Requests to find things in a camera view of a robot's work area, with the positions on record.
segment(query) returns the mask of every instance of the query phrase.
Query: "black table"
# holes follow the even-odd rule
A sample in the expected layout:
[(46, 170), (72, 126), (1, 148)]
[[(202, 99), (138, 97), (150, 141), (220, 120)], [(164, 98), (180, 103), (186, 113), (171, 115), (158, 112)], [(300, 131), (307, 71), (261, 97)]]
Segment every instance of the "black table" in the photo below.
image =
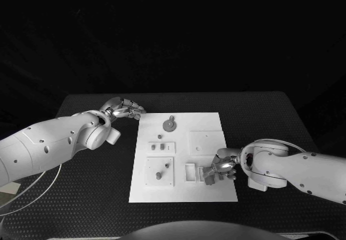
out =
[[(318, 149), (282, 92), (147, 93), (69, 95), (57, 117), (98, 110), (112, 97), (144, 106), (148, 113), (219, 112), (229, 148), (245, 147), (258, 139), (280, 139), (304, 150)], [(115, 145), (104, 143), (83, 150), (62, 165), (57, 181), (39, 201), (6, 217), (4, 239), (118, 237), (167, 222), (209, 220), (242, 224), (272, 233), (326, 231), (346, 240), (346, 205), (303, 193), (291, 184), (261, 192), (248, 187), (248, 176), (236, 169), (238, 202), (128, 203), (138, 121), (118, 119)], [(11, 210), (45, 191), (57, 168)], [(20, 190), (37, 176), (30, 176)]]

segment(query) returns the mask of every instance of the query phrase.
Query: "cable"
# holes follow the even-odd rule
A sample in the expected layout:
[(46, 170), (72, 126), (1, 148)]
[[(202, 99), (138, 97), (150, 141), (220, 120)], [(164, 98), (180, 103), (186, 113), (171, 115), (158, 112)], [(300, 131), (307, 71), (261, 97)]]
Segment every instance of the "cable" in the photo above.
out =
[(23, 210), (27, 206), (30, 206), (30, 205), (40, 199), (40, 197), (45, 195), (45, 193), (46, 193), (47, 190), (50, 189), (53, 183), (56, 182), (56, 178), (57, 178), (57, 176), (59, 176), (60, 169), (62, 169), (62, 165), (59, 165), (59, 170), (57, 170), (56, 176), (55, 176), (55, 178), (53, 178), (53, 181), (52, 181), (49, 187), (46, 188), (45, 192), (39, 195), (39, 197), (37, 197), (27, 205), (24, 205), (20, 209), (17, 209), (17, 210), (14, 210), (14, 211), (11, 211), (11, 212), (7, 212), (7, 213), (4, 213), (4, 214), (0, 214), (0, 217), (1, 217), (1, 216), (6, 216), (6, 215), (8, 215), (8, 214), (13, 214), (13, 213), (16, 213), (17, 211)]
[(259, 140), (255, 140), (255, 142), (258, 141), (272, 141), (272, 142), (277, 142), (277, 143), (281, 143), (281, 144), (285, 144), (294, 148), (297, 148), (303, 153), (305, 153), (307, 151), (300, 148), (297, 145), (294, 145), (292, 143), (287, 142), (287, 141), (282, 141), (282, 140), (277, 140), (277, 139), (269, 139), (269, 138), (265, 138), (265, 139), (259, 139)]
[(34, 182), (30, 184), (30, 186), (24, 189), (24, 191), (6, 203), (0, 206), (0, 209), (7, 206), (23, 194), (24, 192), (32, 188), (32, 186), (36, 184), (36, 182), (40, 180), (42, 176), (45, 175), (46, 171), (40, 174)]

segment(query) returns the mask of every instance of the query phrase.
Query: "white paper sheet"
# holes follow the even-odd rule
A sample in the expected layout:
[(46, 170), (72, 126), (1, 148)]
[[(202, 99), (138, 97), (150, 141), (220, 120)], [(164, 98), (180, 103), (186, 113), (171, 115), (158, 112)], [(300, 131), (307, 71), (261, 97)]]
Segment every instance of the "white paper sheet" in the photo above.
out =
[[(166, 132), (163, 122), (174, 116), (176, 130)], [(215, 184), (186, 183), (184, 167), (194, 164), (197, 167), (210, 167), (213, 156), (190, 155), (190, 132), (222, 131), (218, 112), (193, 113), (147, 113), (138, 122), (137, 146), (134, 154), (130, 203), (166, 202), (238, 202), (233, 181), (215, 176)], [(158, 156), (147, 154), (150, 142), (174, 142), (176, 154)], [(218, 148), (225, 148), (225, 137)], [(145, 186), (145, 159), (147, 157), (173, 157), (173, 187)]]

